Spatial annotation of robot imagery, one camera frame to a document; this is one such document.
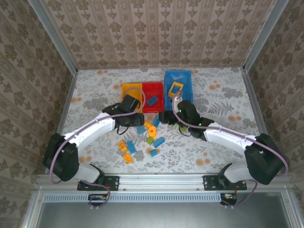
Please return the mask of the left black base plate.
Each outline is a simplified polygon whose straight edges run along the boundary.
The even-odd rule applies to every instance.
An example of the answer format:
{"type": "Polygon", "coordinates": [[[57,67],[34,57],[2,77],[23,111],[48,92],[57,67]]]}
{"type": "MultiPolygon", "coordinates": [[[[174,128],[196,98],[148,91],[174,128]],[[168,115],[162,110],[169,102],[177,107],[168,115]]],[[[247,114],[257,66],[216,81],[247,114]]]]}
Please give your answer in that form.
{"type": "MultiPolygon", "coordinates": [[[[93,184],[98,185],[104,185],[106,186],[110,191],[118,191],[120,183],[120,177],[119,176],[103,176],[98,178],[93,184]]],[[[100,186],[92,186],[86,183],[83,183],[82,181],[78,182],[77,185],[78,191],[100,191],[105,190],[104,188],[100,186]]]]}

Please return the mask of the aluminium side rail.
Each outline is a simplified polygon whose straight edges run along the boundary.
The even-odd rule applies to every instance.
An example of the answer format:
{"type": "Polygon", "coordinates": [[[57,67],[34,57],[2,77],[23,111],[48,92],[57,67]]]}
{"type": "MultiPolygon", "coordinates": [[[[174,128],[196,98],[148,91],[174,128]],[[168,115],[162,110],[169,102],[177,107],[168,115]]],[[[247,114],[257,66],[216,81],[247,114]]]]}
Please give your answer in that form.
{"type": "Polygon", "coordinates": [[[246,151],[252,153],[252,155],[257,155],[259,159],[265,158],[267,164],[271,167],[271,172],[277,171],[277,177],[284,175],[284,173],[279,171],[279,168],[285,167],[285,161],[281,156],[277,146],[267,134],[266,125],[264,123],[264,119],[262,116],[262,112],[260,110],[258,100],[251,83],[248,72],[244,69],[241,69],[242,77],[246,86],[247,95],[249,97],[251,107],[254,113],[255,121],[257,124],[257,128],[260,132],[260,135],[254,137],[255,141],[250,142],[246,147],[246,151]]]}
{"type": "Polygon", "coordinates": [[[69,110],[69,107],[70,107],[70,103],[71,103],[71,100],[72,100],[72,96],[73,96],[73,92],[74,92],[74,89],[75,89],[75,86],[76,86],[76,82],[77,82],[77,72],[72,75],[71,83],[70,83],[70,86],[69,86],[69,89],[68,89],[68,93],[66,95],[65,103],[64,103],[62,113],[61,113],[61,117],[60,117],[60,120],[59,120],[59,124],[58,124],[57,130],[56,130],[56,133],[58,133],[58,134],[62,134],[63,129],[65,127],[66,117],[67,117],[67,114],[68,114],[68,110],[69,110]]]}

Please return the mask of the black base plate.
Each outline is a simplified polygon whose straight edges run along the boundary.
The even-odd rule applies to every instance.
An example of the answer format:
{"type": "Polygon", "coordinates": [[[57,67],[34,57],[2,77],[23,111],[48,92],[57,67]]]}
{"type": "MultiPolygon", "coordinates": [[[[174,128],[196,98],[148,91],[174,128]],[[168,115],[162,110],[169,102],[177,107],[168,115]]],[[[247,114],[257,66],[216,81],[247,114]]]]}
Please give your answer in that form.
{"type": "MultiPolygon", "coordinates": [[[[103,176],[98,178],[93,184],[98,185],[104,185],[106,186],[110,191],[118,191],[120,183],[120,177],[119,176],[103,176]]],[[[92,186],[86,183],[83,183],[82,181],[78,182],[77,185],[78,191],[100,191],[105,190],[104,188],[100,186],[92,186]]]]}
{"type": "Polygon", "coordinates": [[[218,175],[203,176],[203,184],[205,191],[211,190],[247,190],[247,184],[244,180],[236,183],[230,182],[226,177],[218,175]]]}

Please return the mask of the yellow lego window frame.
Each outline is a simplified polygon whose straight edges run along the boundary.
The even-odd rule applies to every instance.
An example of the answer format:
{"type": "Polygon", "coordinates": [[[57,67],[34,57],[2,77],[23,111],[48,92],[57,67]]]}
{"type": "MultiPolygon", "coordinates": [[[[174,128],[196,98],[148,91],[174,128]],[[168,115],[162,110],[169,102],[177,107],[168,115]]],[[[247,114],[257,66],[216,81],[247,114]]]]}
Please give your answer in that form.
{"type": "Polygon", "coordinates": [[[176,93],[179,93],[183,89],[183,84],[178,83],[178,82],[173,82],[171,85],[169,91],[168,91],[168,96],[173,97],[176,93]]]}

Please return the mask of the aluminium cross rail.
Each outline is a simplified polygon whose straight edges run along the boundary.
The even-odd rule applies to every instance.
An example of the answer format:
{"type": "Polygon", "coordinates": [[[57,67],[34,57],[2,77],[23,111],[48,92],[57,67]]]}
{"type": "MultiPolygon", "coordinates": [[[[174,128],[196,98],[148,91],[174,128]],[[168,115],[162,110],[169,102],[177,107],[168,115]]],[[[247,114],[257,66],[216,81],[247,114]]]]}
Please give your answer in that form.
{"type": "MultiPolygon", "coordinates": [[[[120,177],[118,191],[160,192],[160,191],[204,191],[203,176],[208,174],[113,174],[120,177]]],[[[252,190],[255,183],[245,181],[247,190],[252,190]]],[[[53,190],[76,189],[78,180],[73,179],[53,184],[49,175],[38,175],[37,186],[53,190]]],[[[257,191],[280,191],[292,188],[288,177],[275,177],[268,185],[258,183],[257,191]]]]}

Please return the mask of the floral table cover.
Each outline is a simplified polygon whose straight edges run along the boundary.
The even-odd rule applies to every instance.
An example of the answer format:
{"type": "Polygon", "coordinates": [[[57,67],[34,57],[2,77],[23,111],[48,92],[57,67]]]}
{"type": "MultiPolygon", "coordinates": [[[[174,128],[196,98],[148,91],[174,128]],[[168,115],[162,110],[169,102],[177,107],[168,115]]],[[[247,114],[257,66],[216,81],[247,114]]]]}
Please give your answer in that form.
{"type": "MultiPolygon", "coordinates": [[[[194,105],[202,117],[240,133],[259,135],[240,67],[191,69],[194,105]]],[[[163,82],[164,68],[79,70],[62,133],[91,121],[107,106],[120,101],[122,84],[163,82]]],[[[165,142],[153,146],[136,128],[113,130],[97,138],[78,154],[79,162],[93,164],[106,173],[206,173],[218,172],[242,155],[217,143],[183,136],[177,125],[160,124],[157,136],[165,142]],[[136,153],[122,153],[118,143],[133,141],[136,153]],[[133,162],[127,164],[123,155],[133,162]]]]}

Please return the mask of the blue plastic bin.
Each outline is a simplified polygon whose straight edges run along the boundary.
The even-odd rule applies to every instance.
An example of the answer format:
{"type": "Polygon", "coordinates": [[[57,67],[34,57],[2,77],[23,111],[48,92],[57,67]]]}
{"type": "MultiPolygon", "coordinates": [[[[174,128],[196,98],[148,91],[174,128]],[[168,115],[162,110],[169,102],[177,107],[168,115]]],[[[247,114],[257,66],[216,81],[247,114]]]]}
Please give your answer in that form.
{"type": "Polygon", "coordinates": [[[168,91],[173,84],[173,82],[178,82],[183,84],[182,89],[182,99],[189,100],[193,103],[193,89],[192,89],[192,79],[190,71],[179,71],[179,70],[167,70],[164,75],[164,110],[172,110],[171,99],[168,96],[168,91]]]}

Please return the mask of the aluminium corner post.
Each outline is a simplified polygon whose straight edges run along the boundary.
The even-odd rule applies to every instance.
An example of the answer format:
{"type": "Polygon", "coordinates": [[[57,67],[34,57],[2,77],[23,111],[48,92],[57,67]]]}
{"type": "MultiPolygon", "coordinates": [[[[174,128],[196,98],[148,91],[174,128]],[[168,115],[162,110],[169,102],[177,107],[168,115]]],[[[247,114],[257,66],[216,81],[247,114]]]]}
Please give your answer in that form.
{"type": "Polygon", "coordinates": [[[275,0],[272,9],[270,10],[244,64],[243,69],[248,72],[261,52],[264,44],[269,38],[272,30],[274,29],[277,21],[287,6],[289,0],[275,0]]]}
{"type": "Polygon", "coordinates": [[[58,29],[53,23],[50,14],[47,12],[41,0],[28,0],[34,12],[41,21],[44,29],[51,38],[53,44],[55,45],[57,51],[62,57],[64,63],[66,64],[68,70],[70,71],[72,77],[77,75],[77,66],[73,60],[71,54],[68,51],[67,46],[64,44],[63,39],[60,36],[58,29]]]}

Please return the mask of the yellow plastic bin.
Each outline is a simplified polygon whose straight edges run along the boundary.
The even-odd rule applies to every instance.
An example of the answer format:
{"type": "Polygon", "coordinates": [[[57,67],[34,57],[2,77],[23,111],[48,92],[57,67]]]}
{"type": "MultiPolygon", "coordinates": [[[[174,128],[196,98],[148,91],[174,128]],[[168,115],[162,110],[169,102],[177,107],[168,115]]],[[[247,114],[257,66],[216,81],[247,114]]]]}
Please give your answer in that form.
{"type": "MultiPolygon", "coordinates": [[[[125,95],[130,95],[142,103],[142,101],[143,101],[142,92],[138,89],[129,90],[131,87],[136,87],[136,88],[142,89],[142,83],[127,83],[127,84],[122,84],[121,87],[122,87],[121,103],[123,105],[125,103],[123,101],[125,95]]],[[[140,108],[140,106],[141,106],[141,104],[137,105],[135,110],[138,110],[140,108]]]]}

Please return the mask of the red plastic bin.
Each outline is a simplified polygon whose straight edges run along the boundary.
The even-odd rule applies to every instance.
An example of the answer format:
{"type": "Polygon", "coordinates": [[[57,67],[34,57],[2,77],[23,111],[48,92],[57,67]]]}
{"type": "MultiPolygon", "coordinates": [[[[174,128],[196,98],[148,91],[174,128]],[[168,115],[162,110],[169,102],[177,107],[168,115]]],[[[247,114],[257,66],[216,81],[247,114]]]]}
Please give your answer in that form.
{"type": "Polygon", "coordinates": [[[158,113],[164,111],[164,88],[162,82],[145,82],[142,83],[142,90],[145,94],[145,105],[142,109],[143,113],[158,113]],[[147,100],[151,97],[156,96],[158,101],[148,106],[147,100]]]}

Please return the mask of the grey metal panel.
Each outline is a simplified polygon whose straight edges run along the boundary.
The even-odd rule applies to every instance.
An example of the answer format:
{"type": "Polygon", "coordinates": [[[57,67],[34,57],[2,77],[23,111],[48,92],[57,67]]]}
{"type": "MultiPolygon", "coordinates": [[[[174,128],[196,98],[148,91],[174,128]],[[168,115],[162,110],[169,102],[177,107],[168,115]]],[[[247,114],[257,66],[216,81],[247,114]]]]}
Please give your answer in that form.
{"type": "Polygon", "coordinates": [[[36,228],[291,228],[280,206],[217,203],[47,203],[36,228]]]}

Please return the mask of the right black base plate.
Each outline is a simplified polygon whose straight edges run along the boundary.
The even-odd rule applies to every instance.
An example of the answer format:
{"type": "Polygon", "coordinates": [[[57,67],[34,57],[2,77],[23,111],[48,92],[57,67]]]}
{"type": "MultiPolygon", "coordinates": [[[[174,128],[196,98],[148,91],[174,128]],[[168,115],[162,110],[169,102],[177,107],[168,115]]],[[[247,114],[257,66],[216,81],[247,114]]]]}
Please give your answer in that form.
{"type": "Polygon", "coordinates": [[[230,182],[226,177],[218,175],[203,176],[203,184],[205,191],[211,190],[247,190],[247,184],[244,180],[236,183],[230,182]]]}

